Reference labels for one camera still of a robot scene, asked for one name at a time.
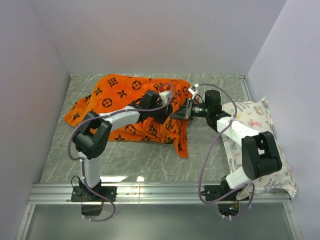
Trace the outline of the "orange patterned pillowcase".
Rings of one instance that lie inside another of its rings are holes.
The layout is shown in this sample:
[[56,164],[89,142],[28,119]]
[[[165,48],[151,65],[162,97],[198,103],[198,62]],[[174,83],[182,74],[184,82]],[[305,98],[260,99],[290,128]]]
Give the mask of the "orange patterned pillowcase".
[[113,142],[155,142],[173,144],[177,154],[188,158],[187,125],[185,120],[172,119],[170,116],[191,97],[190,83],[183,79],[150,78],[126,76],[110,73],[102,77],[87,96],[79,99],[64,116],[64,121],[78,126],[85,116],[93,111],[108,114],[123,108],[131,108],[130,114],[140,112],[139,103],[148,90],[157,94],[172,94],[170,104],[159,110],[164,116],[155,119],[157,112],[143,107],[141,116],[146,119],[136,123],[129,121],[113,130],[109,140]]

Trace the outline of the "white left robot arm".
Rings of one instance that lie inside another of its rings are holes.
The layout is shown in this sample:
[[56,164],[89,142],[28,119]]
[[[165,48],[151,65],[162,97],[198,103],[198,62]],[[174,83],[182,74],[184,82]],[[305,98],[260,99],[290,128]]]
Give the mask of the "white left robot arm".
[[84,188],[83,195],[89,201],[96,201],[101,195],[100,162],[98,157],[104,152],[111,132],[127,125],[141,123],[147,118],[153,118],[162,123],[170,115],[173,91],[165,90],[157,93],[147,92],[122,109],[109,113],[97,114],[90,111],[83,121],[74,129],[68,143],[74,143],[78,157],[70,156],[74,161],[80,161],[80,185]]

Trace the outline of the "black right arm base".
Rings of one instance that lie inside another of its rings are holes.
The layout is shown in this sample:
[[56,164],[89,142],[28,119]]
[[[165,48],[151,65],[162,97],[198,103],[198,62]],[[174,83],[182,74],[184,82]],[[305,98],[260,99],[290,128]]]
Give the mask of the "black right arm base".
[[[243,189],[240,188],[237,191],[232,192],[230,195],[221,200],[222,203],[217,204],[218,212],[222,217],[236,217],[239,215],[240,204],[239,200],[237,200],[237,194],[242,190]],[[201,195],[207,202],[209,202],[217,200],[230,191],[232,190],[229,188],[229,185],[221,182],[220,185],[205,185]]]

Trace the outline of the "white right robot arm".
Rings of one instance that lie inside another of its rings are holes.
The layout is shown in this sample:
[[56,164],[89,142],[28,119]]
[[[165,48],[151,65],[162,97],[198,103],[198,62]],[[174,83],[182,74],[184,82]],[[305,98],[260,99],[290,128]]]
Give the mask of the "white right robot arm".
[[205,118],[210,128],[226,135],[241,147],[241,167],[221,179],[218,189],[213,193],[215,198],[231,200],[245,184],[282,169],[282,161],[271,132],[260,132],[234,120],[223,111],[221,95],[217,90],[207,90],[203,103],[196,103],[194,87],[189,92],[192,93],[192,98],[187,98],[170,118],[181,121],[194,117]]

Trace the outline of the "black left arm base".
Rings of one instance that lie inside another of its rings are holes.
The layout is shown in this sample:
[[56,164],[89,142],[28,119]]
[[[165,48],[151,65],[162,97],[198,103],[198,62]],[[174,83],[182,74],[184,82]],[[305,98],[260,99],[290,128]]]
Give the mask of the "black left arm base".
[[[116,186],[96,186],[93,191],[114,202],[117,195]],[[81,213],[85,217],[97,217],[102,213],[106,200],[93,194],[85,185],[74,186],[70,201],[81,203]]]

